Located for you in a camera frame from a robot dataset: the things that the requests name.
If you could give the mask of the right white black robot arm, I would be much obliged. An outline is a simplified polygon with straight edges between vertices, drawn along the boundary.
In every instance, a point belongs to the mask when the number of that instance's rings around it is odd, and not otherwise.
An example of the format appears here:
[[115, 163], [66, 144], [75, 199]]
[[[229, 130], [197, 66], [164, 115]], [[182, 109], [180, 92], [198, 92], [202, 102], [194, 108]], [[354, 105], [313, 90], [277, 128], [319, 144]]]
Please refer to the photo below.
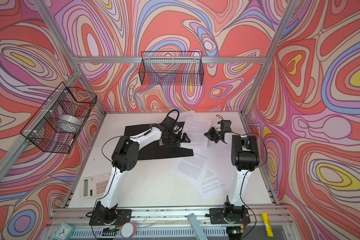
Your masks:
[[210, 141], [225, 142], [231, 145], [231, 162], [236, 168], [233, 183], [223, 207], [210, 208], [207, 216], [211, 224], [243, 224], [251, 222], [248, 213], [249, 207], [245, 203], [245, 193], [251, 174], [260, 164], [257, 139], [249, 134], [240, 135], [233, 132], [218, 132], [210, 128], [204, 133]]

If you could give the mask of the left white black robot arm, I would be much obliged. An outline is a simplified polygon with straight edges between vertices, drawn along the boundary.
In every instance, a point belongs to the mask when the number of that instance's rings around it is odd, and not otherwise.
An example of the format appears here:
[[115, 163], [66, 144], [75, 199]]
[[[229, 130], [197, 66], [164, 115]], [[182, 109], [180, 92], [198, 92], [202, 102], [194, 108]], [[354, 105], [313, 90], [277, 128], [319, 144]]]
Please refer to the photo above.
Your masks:
[[135, 136], [122, 136], [112, 154], [111, 179], [104, 195], [96, 201], [90, 226], [113, 225], [117, 220], [117, 206], [127, 174], [139, 160], [192, 157], [192, 149], [182, 148], [189, 143], [186, 133], [176, 125], [153, 124]]

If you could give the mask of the orange black file folder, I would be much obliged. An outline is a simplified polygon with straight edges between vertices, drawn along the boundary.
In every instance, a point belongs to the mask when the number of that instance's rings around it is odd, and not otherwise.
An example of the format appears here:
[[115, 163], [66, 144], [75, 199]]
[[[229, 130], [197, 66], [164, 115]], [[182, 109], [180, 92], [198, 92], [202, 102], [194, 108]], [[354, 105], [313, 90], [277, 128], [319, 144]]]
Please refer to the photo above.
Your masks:
[[[129, 137], [139, 135], [142, 132], [150, 129], [150, 126], [151, 124], [126, 126], [124, 135]], [[138, 160], [145, 161], [145, 160], [183, 158], [183, 157], [192, 157], [193, 155], [194, 152], [192, 149], [187, 149], [182, 147], [166, 147], [162, 145], [160, 141], [155, 141], [139, 150]]]

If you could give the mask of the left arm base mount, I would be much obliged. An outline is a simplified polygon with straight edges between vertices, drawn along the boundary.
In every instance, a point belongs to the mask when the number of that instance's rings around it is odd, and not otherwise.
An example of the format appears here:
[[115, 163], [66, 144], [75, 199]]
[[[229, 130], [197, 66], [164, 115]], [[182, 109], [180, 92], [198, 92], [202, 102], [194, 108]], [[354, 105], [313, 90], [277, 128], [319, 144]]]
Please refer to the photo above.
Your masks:
[[86, 217], [90, 218], [90, 226], [121, 226], [130, 222], [131, 209], [95, 210], [89, 212]]

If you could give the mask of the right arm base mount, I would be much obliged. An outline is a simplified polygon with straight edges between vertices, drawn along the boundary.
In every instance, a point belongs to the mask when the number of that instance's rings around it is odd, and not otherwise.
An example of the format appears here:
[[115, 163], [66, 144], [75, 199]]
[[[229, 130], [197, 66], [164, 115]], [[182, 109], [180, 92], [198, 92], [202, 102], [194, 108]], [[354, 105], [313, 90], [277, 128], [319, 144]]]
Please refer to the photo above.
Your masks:
[[210, 208], [206, 217], [210, 218], [211, 224], [243, 224], [251, 223], [248, 209], [245, 206], [233, 206], [232, 208]]

